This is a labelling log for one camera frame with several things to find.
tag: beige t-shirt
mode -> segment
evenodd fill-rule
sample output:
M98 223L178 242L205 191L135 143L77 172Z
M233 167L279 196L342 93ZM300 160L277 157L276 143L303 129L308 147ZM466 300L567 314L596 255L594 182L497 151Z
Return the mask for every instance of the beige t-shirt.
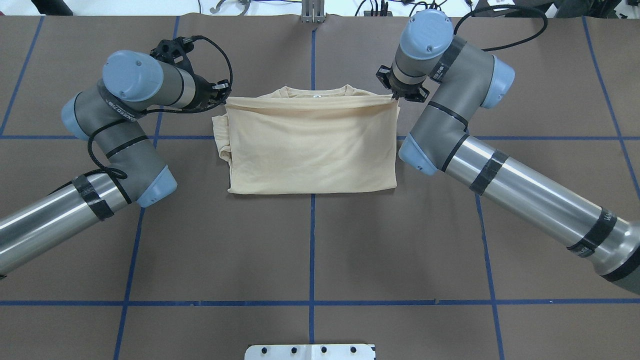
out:
M283 87L258 98L229 97L213 117L230 193L351 193L396 187L396 124L391 95L346 85Z

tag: black tape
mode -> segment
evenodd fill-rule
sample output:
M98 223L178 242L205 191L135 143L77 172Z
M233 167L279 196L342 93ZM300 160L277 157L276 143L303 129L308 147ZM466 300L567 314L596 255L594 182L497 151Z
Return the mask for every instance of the black tape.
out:
M591 230L575 245L567 247L567 250L581 258L593 255L600 244L611 234L617 221L618 217L616 214L602 208L600 217L598 217L598 220L593 224Z
M465 126L465 131L467 131L467 128L469 126L469 121L467 121L462 115L460 115L459 113L456 113L455 111L449 109L448 107L442 105L442 104L438 104L435 101L429 101L429 103L427 104L431 107L434 107L444 113L446 113L448 116L456 119L457 121L460 121L464 126Z
M451 65L453 65L453 62L456 61L456 58L458 58L458 55L460 55L460 51L462 51L462 48L466 43L467 41L463 40L460 37L453 37L451 45L449 45L449 47L444 51L444 53L438 60L438 63L435 67L433 67L433 70L431 70L431 73L429 74L429 77L433 81L436 81L437 83L442 82L445 74L447 73L447 71L449 71L449 68L451 67Z
M116 147L115 149L113 149L113 150L111 150L111 151L107 152L107 153L105 154L105 156L106 156L106 157L107 157L107 159L108 159L108 158L110 158L110 157L114 156L115 154L119 153L120 151L122 151L122 150L124 150L124 149L126 149L126 148L130 147L131 145L133 145L133 144L135 144L135 143L139 143L139 142L141 142L142 140L147 140L147 139L149 139L149 138L147 138L147 136L146 136L146 135L138 136L137 138L132 139L132 140L129 140L128 142L125 142L125 143L123 143L122 145L120 145L120 146Z
M607 281L622 280L627 277L627 275L634 272L638 266L640 266L640 249L636 249L636 251L634 251L634 253L629 256L625 263L619 268L613 270L607 275L603 275L602 277Z
M102 80L98 81L98 94L100 94L107 106L129 121L137 121L145 116L145 114L128 107L124 102L109 92Z
M449 156L447 156L447 159L444 161L444 164L442 164L442 172L447 171L447 167L449 166L449 163L451 162L451 159L453 159L453 156L456 154L456 152L458 151L458 149L462 146L462 143L465 142L465 140L469 137L469 134L464 134L460 140L458 140L458 143L456 144L456 146L453 147L453 150L451 150L451 152L449 153Z
M95 191L95 188L91 185L89 180L87 180L86 176L80 175L71 180L71 183L75 186L84 202L89 205L89 208L100 221L104 221L104 219L113 216L113 211L109 207L109 204L107 204L104 199L100 198L100 195Z
M469 186L471 191L478 195L484 194L486 187L493 181L508 158L509 155L496 149L493 155L491 155L491 158L484 164L482 170L480 170L480 174L478 174L474 182Z

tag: blue tape line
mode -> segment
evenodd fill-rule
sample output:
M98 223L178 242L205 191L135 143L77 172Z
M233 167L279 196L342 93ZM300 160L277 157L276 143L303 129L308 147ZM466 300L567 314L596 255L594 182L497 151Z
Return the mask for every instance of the blue tape line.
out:
M6 112L4 113L4 119L2 124L0 125L0 135L4 133L4 128L6 127L6 123L9 121L9 115L11 115L11 109L13 108L13 102L15 101L15 97L18 95L18 89L20 88L20 84L22 83L22 78L24 77L24 72L27 70L27 64L29 63L29 59L31 59L31 54L33 53L33 48L36 45L36 40L38 40L38 35L40 34L40 29L42 28L42 23L44 22L44 16L40 17L40 21L38 21L38 27L36 28L36 33L33 34L33 39L31 39L31 46L29 46L29 51L27 52L27 57L24 59L24 63L22 64L22 69L20 70L20 75L18 76L18 81L15 83L15 88L13 88L13 93L11 94L11 99L9 100L9 105L6 108Z
M315 343L316 301L316 195L311 194L311 216L309 233L309 343Z
M316 306L458 306L491 305L491 300L316 300Z
M108 300L0 300L0 306L123 306L124 301ZM202 307L251 307L251 306L309 306L309 300L139 300L128 301L127 307L154 306L202 306ZM314 306L477 306L492 305L491 300L314 300ZM496 305L581 305L581 304L640 304L640 298L629 299L502 299Z
M180 17L176 16L175 17L175 24L173 25L173 37L172 37L172 39L178 37L178 27L179 26L180 26Z
M158 140L215 140L213 135L152 135L150 139ZM396 136L397 140L404 140L406 136ZM479 140L588 140L615 141L617 136L476 136ZM0 135L0 140L77 140L73 135ZM623 140L638 141L640 136L622 136Z
M0 300L0 306L122 306L122 301L100 300Z
M482 205L480 204L480 196L476 196L476 209L478 218L480 219L480 229L482 230L482 243L484 246L484 265L486 267L486 277L489 281L489 294L491 296L491 308L493 311L493 324L495 326L495 338L498 342L498 355L500 360L504 360L504 349L502 347L502 332L500 331L500 319L498 317L498 307L495 301L495 290L493 287L493 275L491 271L491 259L489 258L489 246L486 242L486 231L484 228L484 216L482 214Z
M478 140L617 140L617 136L475 136Z
M316 89L316 29L311 31L311 90ZM316 195L311 194L309 232L309 343L316 342Z
M311 90L316 89L316 31L311 31Z
M156 120L156 131L154 133L154 147L157 148L158 146L158 139L160 138L160 126L162 126L162 114L163 113L158 113L158 118Z
M7 140L77 140L73 135L0 135Z
M120 357L120 345L122 344L122 336L124 334L124 325L127 321L127 308L129 307L129 296L131 295L131 284L133 283L133 273L136 269L136 259L138 257L138 247L140 245L140 235L142 234L142 219L145 216L145 208L140 208L138 217L138 226L136 229L136 239L133 243L133 251L131 254L131 263L129 264L129 275L127 276L127 287L124 293L124 301L122 304L122 312L120 313L120 325L118 327L118 337L116 338L116 347L113 351L113 360Z
M308 306L307 300L250 300L250 301L130 301L129 306Z
M215 140L213 135L158 135L158 140Z
M593 51L593 44L591 43L591 36L589 35L589 26L587 26L587 18L585 16L582 17L582 26L584 27L584 34L587 36L587 45L589 45L589 52L591 53L593 66L596 69L596 75L598 76L598 81L600 82L600 88L602 88L604 99L607 102L607 107L609 108L609 114L611 115L613 126L616 128L616 134L618 134L618 140L620 141L620 147L622 148L622 153L624 154L625 161L627 162L627 168L629 169L631 180L633 181L634 187L636 188L636 196L638 199L640 199L640 186L638 186L636 173L634 172L634 168L631 165L631 160L629 159L629 154L627 152L627 146L625 146L625 141L622 138L622 132L620 131L620 125L618 124L618 119L616 119L616 114L613 111L613 106L611 106L611 100L609 99L609 93L607 92L607 88L604 85L604 80L602 79L602 74L600 73L600 67L598 66L598 60L596 60L596 54Z
M516 299L495 302L498 305L640 304L640 299Z

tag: robotic arm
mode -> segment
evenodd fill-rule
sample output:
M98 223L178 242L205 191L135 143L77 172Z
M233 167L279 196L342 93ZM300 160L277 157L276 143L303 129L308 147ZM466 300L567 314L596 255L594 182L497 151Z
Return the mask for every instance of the robotic arm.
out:
M377 77L394 97L424 102L427 77L440 83L407 135L400 158L417 170L449 174L540 227L596 273L640 294L640 224L578 196L507 154L470 136L479 107L492 108L509 90L513 69L453 34L437 10L414 15L404 29L391 68Z
M195 40L218 48L230 79L209 83L194 74L187 53ZM136 201L146 208L175 191L177 183L137 120L148 113L195 113L225 101L232 82L227 55L201 36L163 40L150 55L122 50L109 56L102 79L62 109L65 127L88 140L100 167L74 178L44 199L0 220L0 278L80 231ZM146 110L161 105L182 110ZM111 163L95 158L95 141Z

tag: silver arm segment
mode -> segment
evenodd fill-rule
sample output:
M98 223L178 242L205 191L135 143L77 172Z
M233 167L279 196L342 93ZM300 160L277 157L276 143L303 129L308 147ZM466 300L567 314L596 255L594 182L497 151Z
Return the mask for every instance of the silver arm segment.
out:
M395 97L426 100L422 82L440 83L410 131L400 158L425 174L437 170L540 227L595 272L640 294L640 224L618 218L467 133L479 107L495 106L515 73L495 56L453 35L442 12L414 15L391 68L377 76Z
M127 205L107 174L90 175L87 180L112 212ZM68 185L0 220L0 275L6 276L98 221L74 185Z

